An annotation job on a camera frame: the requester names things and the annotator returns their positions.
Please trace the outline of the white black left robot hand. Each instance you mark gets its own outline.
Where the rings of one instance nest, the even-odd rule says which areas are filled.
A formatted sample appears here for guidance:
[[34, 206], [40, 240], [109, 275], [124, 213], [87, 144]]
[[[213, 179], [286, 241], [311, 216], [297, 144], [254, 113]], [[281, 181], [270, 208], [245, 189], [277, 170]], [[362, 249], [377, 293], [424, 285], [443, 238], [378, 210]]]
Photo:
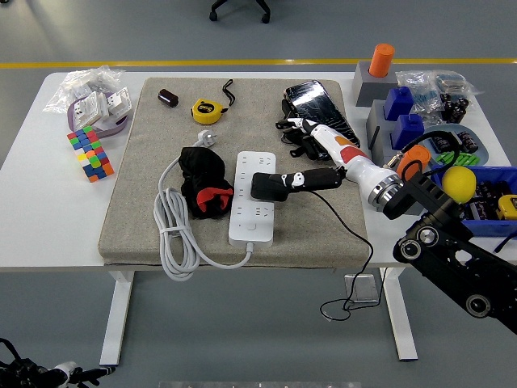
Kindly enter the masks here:
[[57, 372], [58, 381], [55, 387], [88, 387], [99, 386], [101, 377], [113, 374], [115, 366], [99, 366], [96, 369], [84, 370], [73, 361], [67, 361], [57, 365], [52, 372]]

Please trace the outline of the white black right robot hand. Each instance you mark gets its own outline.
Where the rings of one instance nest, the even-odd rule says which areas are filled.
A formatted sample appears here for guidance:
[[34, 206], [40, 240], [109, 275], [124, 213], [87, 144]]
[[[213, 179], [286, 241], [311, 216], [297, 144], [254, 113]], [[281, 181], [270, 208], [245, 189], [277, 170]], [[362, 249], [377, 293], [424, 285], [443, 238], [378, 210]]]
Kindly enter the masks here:
[[402, 187], [401, 178], [395, 171], [377, 166], [354, 143], [327, 125], [303, 118], [288, 118], [275, 126], [284, 133], [299, 129], [313, 137], [334, 164], [344, 168], [346, 178], [359, 185], [361, 196], [374, 207], [384, 207]]

